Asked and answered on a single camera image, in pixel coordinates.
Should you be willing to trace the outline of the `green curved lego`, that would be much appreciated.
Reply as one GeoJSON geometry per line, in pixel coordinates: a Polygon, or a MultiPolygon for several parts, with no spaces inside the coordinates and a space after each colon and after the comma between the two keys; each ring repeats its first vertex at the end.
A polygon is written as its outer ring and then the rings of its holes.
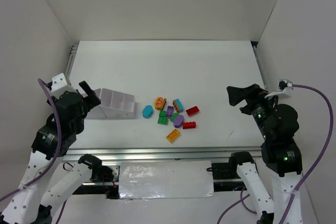
{"type": "Polygon", "coordinates": [[[169,120],[166,117],[160,116],[157,122],[161,125],[168,125],[169,120]]]}

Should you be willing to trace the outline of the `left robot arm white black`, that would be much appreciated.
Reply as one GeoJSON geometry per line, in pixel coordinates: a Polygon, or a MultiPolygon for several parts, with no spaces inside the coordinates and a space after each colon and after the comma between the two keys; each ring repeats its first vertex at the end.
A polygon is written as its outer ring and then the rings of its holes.
{"type": "Polygon", "coordinates": [[[82,81],[80,94],[65,78],[45,83],[38,80],[53,112],[41,127],[32,144],[27,169],[17,189],[3,196],[10,198],[1,212],[1,223],[52,223],[56,212],[63,212],[68,198],[86,181],[113,180],[113,171],[98,157],[85,154],[52,188],[50,180],[63,162],[69,147],[84,130],[88,112],[101,101],[82,81]]]}

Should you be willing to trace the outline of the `green square lego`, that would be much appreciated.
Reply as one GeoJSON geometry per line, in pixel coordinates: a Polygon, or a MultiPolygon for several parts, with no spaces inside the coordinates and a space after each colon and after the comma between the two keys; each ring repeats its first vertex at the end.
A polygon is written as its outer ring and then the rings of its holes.
{"type": "Polygon", "coordinates": [[[161,110],[161,111],[159,112],[159,117],[166,117],[166,111],[161,110]]]}

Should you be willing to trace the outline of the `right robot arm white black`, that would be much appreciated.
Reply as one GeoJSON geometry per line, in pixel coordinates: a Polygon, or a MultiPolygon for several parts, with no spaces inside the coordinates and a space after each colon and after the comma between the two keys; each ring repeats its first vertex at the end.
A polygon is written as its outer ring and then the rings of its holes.
{"type": "Polygon", "coordinates": [[[302,178],[302,156],[293,137],[299,130],[298,113],[278,103],[278,95],[259,85],[246,88],[228,86],[231,106],[242,101],[241,113],[251,115],[262,134],[261,155],[270,170],[273,194],[265,188],[257,166],[248,152],[233,153],[229,163],[243,180],[256,208],[258,223],[302,223],[300,193],[295,191],[302,178]]]}

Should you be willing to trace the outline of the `lilac rounded lego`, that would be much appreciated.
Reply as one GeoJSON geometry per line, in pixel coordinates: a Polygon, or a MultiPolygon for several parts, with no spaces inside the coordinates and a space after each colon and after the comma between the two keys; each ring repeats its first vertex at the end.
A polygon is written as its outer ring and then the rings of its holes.
{"type": "Polygon", "coordinates": [[[176,116],[176,118],[173,121],[173,125],[176,128],[179,128],[184,122],[184,116],[179,114],[178,116],[176,116]]]}

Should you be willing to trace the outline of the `green rounded lego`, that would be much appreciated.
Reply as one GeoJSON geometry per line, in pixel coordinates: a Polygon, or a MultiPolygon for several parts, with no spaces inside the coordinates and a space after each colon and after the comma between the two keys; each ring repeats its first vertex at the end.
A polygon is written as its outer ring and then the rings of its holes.
{"type": "Polygon", "coordinates": [[[173,113],[173,115],[170,117],[170,121],[174,122],[174,120],[176,119],[176,117],[179,115],[179,113],[173,113]]]}

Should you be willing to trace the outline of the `red lego brick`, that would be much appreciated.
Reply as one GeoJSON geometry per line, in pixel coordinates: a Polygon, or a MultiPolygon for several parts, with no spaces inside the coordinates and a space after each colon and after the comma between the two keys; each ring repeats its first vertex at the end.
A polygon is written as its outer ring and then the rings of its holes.
{"type": "Polygon", "coordinates": [[[183,129],[194,129],[196,128],[196,122],[183,122],[183,129]]]}
{"type": "Polygon", "coordinates": [[[199,112],[199,108],[197,106],[191,107],[186,110],[188,116],[196,115],[199,112]]]}

